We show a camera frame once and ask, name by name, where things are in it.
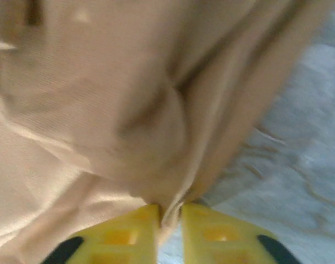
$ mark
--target beige fabric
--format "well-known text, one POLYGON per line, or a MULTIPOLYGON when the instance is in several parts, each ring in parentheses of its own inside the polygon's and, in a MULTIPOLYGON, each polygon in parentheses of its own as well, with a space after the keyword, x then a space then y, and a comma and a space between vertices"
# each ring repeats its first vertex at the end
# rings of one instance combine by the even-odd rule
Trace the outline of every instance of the beige fabric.
POLYGON ((334 0, 5 2, 0 263, 39 263, 70 233, 145 203, 163 209, 162 241, 334 0))

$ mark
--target floor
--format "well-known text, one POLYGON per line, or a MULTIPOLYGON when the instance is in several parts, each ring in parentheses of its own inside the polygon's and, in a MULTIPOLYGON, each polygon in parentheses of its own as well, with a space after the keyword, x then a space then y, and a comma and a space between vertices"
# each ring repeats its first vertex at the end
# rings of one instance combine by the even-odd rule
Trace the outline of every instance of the floor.
MULTIPOLYGON (((202 199, 273 231, 303 264, 335 264, 335 11, 234 166, 202 199)), ((159 263, 183 263, 180 228, 159 263)))

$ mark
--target gray floor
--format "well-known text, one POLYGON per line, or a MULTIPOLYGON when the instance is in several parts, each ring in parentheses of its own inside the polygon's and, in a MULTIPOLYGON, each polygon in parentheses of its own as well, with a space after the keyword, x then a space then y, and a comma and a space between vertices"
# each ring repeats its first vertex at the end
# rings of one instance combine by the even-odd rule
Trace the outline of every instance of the gray floor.
MULTIPOLYGON (((335 264, 335 11, 224 175, 208 205, 273 231, 303 264, 335 264)), ((180 237, 159 263, 183 263, 180 237)))

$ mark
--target marble floor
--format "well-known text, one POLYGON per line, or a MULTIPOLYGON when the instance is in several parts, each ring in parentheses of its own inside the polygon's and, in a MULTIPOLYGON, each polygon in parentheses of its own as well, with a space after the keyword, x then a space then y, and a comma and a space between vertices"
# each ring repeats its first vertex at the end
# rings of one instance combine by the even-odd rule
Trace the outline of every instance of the marble floor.
MULTIPOLYGON (((335 264, 335 10, 202 200, 273 231, 303 264, 335 264)), ((159 263, 183 263, 180 228, 159 263)))

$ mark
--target wrinkled cloth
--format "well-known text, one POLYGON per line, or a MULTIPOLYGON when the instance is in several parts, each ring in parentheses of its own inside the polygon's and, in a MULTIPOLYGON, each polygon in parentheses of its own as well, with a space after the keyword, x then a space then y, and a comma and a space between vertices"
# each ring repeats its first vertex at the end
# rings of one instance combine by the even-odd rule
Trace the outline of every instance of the wrinkled cloth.
POLYGON ((163 240, 334 2, 0 0, 0 263, 150 203, 163 240))

